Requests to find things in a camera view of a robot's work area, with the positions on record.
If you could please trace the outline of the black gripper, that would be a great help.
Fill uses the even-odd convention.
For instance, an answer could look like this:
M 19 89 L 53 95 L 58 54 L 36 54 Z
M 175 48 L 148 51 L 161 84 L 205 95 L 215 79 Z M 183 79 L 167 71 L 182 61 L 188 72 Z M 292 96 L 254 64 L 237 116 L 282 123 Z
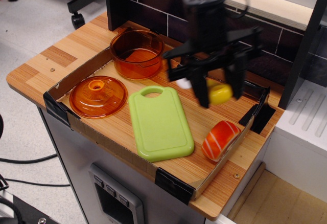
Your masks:
M 206 75 L 224 69 L 225 80 L 233 97 L 240 99 L 244 91 L 247 61 L 259 56 L 260 27 L 228 31 L 225 0 L 183 0 L 189 23 L 189 39 L 163 54 L 170 61 L 186 57 L 181 67 L 168 66 L 170 81 L 187 78 L 194 94 L 204 108 L 209 108 Z

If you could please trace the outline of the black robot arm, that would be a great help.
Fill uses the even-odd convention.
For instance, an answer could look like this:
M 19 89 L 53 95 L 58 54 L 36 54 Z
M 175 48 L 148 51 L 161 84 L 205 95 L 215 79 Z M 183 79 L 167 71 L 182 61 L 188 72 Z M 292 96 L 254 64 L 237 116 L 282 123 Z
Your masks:
M 168 63 L 170 81 L 186 78 L 202 107 L 211 103 L 206 77 L 209 71 L 223 68 L 232 95 L 239 99 L 244 90 L 247 61 L 257 58 L 262 47 L 260 27 L 228 31 L 225 0 L 182 0 L 189 23 L 189 39 L 182 45 L 163 53 L 167 61 L 182 58 L 173 68 Z

